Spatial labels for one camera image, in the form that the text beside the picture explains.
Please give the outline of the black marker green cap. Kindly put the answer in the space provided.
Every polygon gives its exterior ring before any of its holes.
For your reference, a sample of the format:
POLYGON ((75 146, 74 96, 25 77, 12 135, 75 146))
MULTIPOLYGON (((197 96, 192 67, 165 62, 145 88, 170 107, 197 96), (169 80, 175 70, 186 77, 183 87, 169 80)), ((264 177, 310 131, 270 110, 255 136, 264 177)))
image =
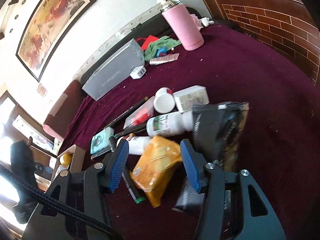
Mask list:
POLYGON ((142 196, 142 194, 139 191, 139 189, 137 189, 134 181, 132 180, 132 178, 130 176, 130 172, 127 169, 126 166, 124 167, 122 178, 124 180, 124 183, 125 183, 128 191, 129 191, 132 199, 134 200, 134 202, 136 204, 140 204, 140 203, 142 203, 143 201, 146 200, 146 198, 142 196))

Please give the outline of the orange cracker packet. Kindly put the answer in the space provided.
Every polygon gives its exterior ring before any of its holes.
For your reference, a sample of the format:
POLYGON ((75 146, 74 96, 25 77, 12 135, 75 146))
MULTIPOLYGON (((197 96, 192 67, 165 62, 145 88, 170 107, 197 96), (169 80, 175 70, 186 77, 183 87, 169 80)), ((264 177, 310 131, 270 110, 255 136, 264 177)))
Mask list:
POLYGON ((161 197, 181 162, 179 144, 158 135, 151 139, 131 172, 131 178, 153 207, 160 206, 161 197))

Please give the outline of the white bottle purple label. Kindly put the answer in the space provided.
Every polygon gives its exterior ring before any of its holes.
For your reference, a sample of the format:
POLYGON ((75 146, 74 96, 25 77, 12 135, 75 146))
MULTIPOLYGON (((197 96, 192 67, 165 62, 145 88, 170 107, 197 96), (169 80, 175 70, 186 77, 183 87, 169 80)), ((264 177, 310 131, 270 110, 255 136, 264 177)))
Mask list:
POLYGON ((121 139, 125 139, 129 142, 129 154, 131 155, 142 155, 151 141, 151 137, 138 137, 138 136, 125 136, 120 137, 117 141, 117 145, 121 139))

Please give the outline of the black foil pouch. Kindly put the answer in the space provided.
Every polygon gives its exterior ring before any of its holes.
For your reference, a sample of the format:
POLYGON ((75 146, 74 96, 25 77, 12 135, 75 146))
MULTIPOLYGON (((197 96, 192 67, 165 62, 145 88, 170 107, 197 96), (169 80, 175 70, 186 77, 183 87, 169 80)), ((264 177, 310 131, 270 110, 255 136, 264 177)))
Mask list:
MULTIPOLYGON (((234 172, 238 158, 239 138, 249 111, 247 102, 221 102, 215 105, 194 105, 194 150, 207 163, 234 172)), ((205 195, 191 187, 188 177, 173 208, 176 211, 197 211, 203 207, 205 195)))

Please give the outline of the white green label bottle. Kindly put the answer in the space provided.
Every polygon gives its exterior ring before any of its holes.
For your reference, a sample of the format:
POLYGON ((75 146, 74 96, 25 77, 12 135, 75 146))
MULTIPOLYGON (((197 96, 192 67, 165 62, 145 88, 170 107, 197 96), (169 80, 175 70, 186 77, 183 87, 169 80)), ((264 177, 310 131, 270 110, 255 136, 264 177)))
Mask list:
POLYGON ((172 112, 151 118, 146 123, 148 136, 172 137, 194 129, 193 112, 172 112))

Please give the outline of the yellow round jar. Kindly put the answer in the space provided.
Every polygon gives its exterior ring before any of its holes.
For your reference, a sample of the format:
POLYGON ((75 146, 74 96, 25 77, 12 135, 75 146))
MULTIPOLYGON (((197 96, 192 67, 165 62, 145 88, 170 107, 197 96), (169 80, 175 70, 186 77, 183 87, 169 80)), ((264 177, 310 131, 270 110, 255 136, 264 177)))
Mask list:
POLYGON ((60 164, 64 167, 68 167, 72 162, 72 155, 66 153, 60 157, 60 164))

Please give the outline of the white red label pill bottle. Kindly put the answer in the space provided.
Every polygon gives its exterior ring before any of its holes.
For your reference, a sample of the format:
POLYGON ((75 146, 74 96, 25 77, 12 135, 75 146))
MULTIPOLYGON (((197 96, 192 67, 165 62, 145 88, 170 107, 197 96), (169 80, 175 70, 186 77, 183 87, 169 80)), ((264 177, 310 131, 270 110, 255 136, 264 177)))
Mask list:
POLYGON ((169 113, 175 108, 175 100, 172 90, 168 87, 162 87, 157 90, 153 101, 154 109, 161 114, 169 113))

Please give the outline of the clear case red contents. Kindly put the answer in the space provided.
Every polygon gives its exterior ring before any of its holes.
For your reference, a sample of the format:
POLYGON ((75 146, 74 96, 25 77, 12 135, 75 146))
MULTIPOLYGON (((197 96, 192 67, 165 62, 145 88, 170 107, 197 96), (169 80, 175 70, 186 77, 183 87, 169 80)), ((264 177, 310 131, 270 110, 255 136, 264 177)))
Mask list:
POLYGON ((134 111, 125 120, 123 129, 129 129, 134 126, 140 125, 151 118, 154 114, 154 102, 155 97, 152 96, 149 100, 143 103, 136 111, 134 111))

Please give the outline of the teal card box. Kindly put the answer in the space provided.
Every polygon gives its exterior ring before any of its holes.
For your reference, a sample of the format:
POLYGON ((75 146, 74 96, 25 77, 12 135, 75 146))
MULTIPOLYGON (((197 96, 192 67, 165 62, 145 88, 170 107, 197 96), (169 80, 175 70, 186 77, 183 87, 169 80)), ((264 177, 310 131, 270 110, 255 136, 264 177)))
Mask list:
POLYGON ((94 155, 109 146, 109 137, 114 135, 112 127, 106 127, 93 136, 91 140, 90 154, 94 155))

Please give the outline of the brown cardboard tray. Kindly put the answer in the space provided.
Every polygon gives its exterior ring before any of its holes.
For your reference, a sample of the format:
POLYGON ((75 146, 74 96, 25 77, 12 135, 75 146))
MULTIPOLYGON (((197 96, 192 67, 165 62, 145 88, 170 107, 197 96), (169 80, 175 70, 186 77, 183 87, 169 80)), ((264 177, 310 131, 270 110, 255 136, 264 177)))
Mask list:
POLYGON ((51 182, 53 182, 53 180, 62 170, 68 170, 70 172, 80 172, 84 163, 85 153, 86 151, 84 149, 80 148, 77 145, 73 145, 62 152, 60 155, 58 155, 55 167, 53 169, 51 182), (66 153, 72 155, 72 162, 68 167, 64 167, 60 164, 60 157, 66 153))

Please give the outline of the black marker orange cap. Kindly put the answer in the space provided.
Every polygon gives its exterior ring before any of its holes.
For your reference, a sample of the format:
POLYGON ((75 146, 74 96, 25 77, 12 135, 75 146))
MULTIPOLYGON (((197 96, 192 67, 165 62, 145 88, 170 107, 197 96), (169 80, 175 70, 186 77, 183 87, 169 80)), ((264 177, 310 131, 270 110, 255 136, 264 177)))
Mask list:
POLYGON ((138 103, 136 103, 135 105, 133 105, 132 107, 130 107, 128 110, 126 110, 124 113, 122 113, 120 116, 118 116, 117 118, 115 118, 113 121, 111 121, 107 126, 107 127, 111 127, 114 128, 116 126, 117 123, 119 123, 120 121, 122 121, 123 119, 127 118, 129 115, 131 115, 134 111, 136 111, 137 109, 139 109, 140 106, 142 106, 144 103, 146 103, 149 100, 149 98, 146 96, 144 97, 142 100, 140 100, 138 103))

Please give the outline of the white green carton box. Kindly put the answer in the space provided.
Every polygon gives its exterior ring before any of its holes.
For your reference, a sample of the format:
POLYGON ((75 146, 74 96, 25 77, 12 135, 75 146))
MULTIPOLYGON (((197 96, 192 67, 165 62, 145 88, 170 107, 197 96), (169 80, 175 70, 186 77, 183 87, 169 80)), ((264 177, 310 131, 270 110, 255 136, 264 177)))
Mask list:
POLYGON ((193 105, 207 105, 209 103, 206 88, 199 85, 174 92, 173 97, 180 113, 191 110, 193 105))

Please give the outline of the black headboard cushion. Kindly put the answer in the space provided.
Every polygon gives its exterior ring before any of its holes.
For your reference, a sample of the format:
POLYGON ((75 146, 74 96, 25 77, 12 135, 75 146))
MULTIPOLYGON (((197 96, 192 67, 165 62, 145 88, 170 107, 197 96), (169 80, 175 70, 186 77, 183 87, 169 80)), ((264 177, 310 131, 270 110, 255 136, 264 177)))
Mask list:
POLYGON ((100 67, 113 53, 120 49, 126 42, 135 39, 140 46, 143 44, 143 39, 150 35, 161 38, 162 36, 170 36, 173 30, 161 13, 153 16, 144 23, 139 23, 135 28, 131 29, 128 34, 121 34, 113 41, 108 40, 104 42, 82 65, 79 70, 84 72, 80 74, 77 80, 80 85, 84 85, 95 70, 100 67))

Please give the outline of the pink cloth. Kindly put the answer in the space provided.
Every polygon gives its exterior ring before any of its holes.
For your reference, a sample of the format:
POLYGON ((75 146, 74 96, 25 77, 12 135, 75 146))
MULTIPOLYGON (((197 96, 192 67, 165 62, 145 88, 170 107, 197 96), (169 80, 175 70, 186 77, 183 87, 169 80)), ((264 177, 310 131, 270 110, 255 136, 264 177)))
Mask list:
POLYGON ((198 30, 201 30, 203 28, 201 20, 195 14, 191 14, 190 16, 191 16, 191 18, 193 20, 193 23, 195 24, 196 28, 198 30))

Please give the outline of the framed wall painting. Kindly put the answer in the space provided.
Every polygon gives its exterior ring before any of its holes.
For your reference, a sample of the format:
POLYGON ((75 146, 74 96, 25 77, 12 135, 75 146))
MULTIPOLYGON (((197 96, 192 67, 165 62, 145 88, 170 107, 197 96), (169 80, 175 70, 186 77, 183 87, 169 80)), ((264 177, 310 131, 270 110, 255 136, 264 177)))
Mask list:
POLYGON ((40 81, 57 46, 96 0, 40 0, 20 38, 16 57, 40 81))

